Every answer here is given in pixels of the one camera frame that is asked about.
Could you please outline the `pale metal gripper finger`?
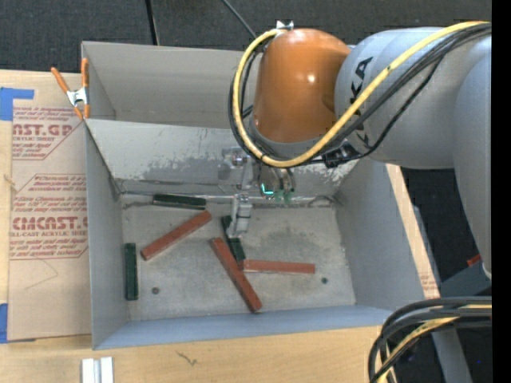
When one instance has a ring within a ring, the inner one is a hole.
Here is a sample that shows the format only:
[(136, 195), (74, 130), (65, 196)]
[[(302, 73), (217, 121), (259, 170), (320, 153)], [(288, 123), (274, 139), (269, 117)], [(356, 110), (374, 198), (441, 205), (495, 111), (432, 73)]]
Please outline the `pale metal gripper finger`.
[(233, 200), (228, 236), (239, 238), (244, 235), (248, 231), (251, 215), (252, 202), (249, 196), (243, 193), (237, 194)]
[(219, 180), (227, 180), (239, 191), (249, 191), (254, 181), (254, 161), (239, 147), (223, 148), (218, 165)]

